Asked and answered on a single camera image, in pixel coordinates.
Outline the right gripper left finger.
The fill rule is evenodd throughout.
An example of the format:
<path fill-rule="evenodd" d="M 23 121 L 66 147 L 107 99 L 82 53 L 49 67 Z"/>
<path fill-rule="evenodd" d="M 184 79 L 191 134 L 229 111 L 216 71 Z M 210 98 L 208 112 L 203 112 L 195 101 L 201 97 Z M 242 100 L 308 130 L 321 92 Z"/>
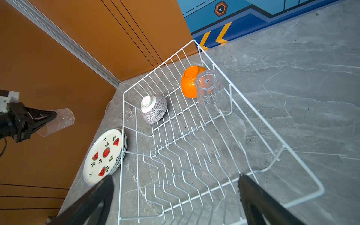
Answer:
<path fill-rule="evenodd" d="M 110 212 L 113 193 L 113 178 L 107 175 L 50 224 L 104 225 Z"/>

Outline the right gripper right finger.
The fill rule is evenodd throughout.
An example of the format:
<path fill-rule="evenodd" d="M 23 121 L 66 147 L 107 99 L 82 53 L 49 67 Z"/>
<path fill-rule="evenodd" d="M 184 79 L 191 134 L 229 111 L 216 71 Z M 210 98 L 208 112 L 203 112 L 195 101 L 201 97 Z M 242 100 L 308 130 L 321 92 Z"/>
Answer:
<path fill-rule="evenodd" d="M 238 188 L 249 225 L 304 224 L 249 176 L 240 175 Z"/>

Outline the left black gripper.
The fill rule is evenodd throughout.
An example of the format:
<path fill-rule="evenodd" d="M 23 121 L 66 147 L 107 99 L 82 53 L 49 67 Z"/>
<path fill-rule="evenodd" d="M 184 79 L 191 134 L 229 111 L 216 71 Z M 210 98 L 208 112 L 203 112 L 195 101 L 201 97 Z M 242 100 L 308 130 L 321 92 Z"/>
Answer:
<path fill-rule="evenodd" d="M 30 139 L 31 132 L 51 132 L 56 127 L 55 111 L 29 108 L 22 102 L 7 103 L 6 110 L 7 112 L 1 113 L 1 139 L 12 137 L 19 143 Z M 30 116 L 42 119 L 29 120 Z"/>

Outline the clear glass cup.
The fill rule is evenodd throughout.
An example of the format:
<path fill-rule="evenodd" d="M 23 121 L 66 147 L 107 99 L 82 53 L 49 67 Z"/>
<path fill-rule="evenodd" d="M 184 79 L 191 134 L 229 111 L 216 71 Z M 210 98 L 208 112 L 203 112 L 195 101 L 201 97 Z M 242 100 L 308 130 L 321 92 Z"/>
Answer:
<path fill-rule="evenodd" d="M 75 116 L 70 109 L 64 108 L 54 111 L 57 113 L 57 117 L 54 120 L 47 122 L 44 127 L 37 131 L 41 137 L 47 137 L 75 123 Z"/>
<path fill-rule="evenodd" d="M 195 80 L 197 100 L 209 107 L 219 104 L 223 99 L 222 76 L 217 70 L 205 70 Z"/>
<path fill-rule="evenodd" d="M 118 116 L 125 121 L 128 121 L 132 116 L 132 110 L 129 106 L 123 106 L 122 101 L 118 99 L 112 99 L 105 109 L 106 114 Z"/>

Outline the white plate red pattern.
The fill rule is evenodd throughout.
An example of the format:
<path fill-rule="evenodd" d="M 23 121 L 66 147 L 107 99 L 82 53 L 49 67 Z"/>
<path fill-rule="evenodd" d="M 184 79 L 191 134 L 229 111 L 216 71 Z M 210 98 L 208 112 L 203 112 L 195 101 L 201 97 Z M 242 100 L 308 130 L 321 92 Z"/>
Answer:
<path fill-rule="evenodd" d="M 110 174 L 121 157 L 122 145 L 123 135 L 116 128 L 106 131 L 95 141 L 83 165 L 85 184 L 94 186 Z"/>

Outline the green rimmed white plate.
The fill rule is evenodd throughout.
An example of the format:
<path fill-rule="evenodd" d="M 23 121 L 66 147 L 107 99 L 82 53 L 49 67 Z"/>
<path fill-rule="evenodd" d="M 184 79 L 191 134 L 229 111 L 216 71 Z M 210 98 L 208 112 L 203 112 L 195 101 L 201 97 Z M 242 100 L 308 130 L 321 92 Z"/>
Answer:
<path fill-rule="evenodd" d="M 124 158 L 124 156 L 126 154 L 125 151 L 127 150 L 127 146 L 128 146 L 128 139 L 127 139 L 126 133 L 124 133 L 122 131 L 122 129 L 120 129 L 120 128 L 116 128 L 116 129 L 119 130 L 121 132 L 121 134 L 123 135 L 123 145 L 122 145 L 122 150 L 121 150 L 121 157 L 119 159 L 117 159 L 115 167 L 110 172 L 111 175 L 114 174 L 116 172 L 116 170 L 120 167 L 122 158 Z"/>

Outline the white wire dish rack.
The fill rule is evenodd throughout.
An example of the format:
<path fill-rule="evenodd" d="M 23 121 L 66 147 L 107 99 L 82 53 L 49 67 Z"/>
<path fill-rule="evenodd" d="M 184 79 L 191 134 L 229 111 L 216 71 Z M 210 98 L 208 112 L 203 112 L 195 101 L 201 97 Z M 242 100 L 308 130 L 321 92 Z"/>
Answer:
<path fill-rule="evenodd" d="M 185 97 L 181 78 L 190 66 L 217 70 L 224 109 L 207 112 Z M 167 100 L 157 123 L 142 117 L 147 95 Z M 128 150 L 121 165 L 120 225 L 244 225 L 238 188 L 247 175 L 286 209 L 324 194 L 321 181 L 192 40 L 123 94 L 132 110 L 122 128 Z"/>

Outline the clear glass cup back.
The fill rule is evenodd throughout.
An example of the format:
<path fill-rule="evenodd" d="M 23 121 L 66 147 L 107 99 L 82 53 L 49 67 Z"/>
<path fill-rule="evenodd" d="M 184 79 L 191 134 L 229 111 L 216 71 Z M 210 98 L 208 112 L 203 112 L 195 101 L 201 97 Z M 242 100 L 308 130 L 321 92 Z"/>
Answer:
<path fill-rule="evenodd" d="M 197 100 L 209 107 L 219 104 L 223 99 L 222 76 L 217 70 L 205 70 L 195 80 Z"/>

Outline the clear glass cup front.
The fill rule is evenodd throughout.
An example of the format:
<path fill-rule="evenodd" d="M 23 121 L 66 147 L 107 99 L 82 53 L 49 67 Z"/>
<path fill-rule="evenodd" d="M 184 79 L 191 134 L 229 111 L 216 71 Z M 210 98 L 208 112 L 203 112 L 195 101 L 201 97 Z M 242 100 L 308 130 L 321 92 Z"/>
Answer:
<path fill-rule="evenodd" d="M 132 110 L 129 106 L 123 106 L 122 101 L 118 99 L 112 99 L 105 109 L 106 114 L 118 116 L 125 121 L 128 121 L 132 116 Z"/>

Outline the small white bowl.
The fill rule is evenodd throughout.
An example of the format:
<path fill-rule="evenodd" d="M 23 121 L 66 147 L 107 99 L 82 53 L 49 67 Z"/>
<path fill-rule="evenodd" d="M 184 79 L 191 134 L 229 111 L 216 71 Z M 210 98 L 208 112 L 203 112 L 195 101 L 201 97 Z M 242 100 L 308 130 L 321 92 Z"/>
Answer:
<path fill-rule="evenodd" d="M 157 123 L 167 111 L 167 100 L 160 95 L 147 95 L 141 101 L 142 117 L 148 124 Z"/>

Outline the orange bowl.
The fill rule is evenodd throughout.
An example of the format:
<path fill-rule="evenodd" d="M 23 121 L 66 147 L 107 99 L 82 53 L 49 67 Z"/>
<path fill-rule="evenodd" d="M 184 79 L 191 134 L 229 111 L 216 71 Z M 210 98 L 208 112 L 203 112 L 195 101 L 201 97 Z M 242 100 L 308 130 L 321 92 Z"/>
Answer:
<path fill-rule="evenodd" d="M 195 80 L 197 75 L 205 71 L 206 68 L 202 66 L 190 66 L 188 67 L 181 78 L 181 90 L 185 97 L 196 98 L 197 91 L 195 86 Z"/>

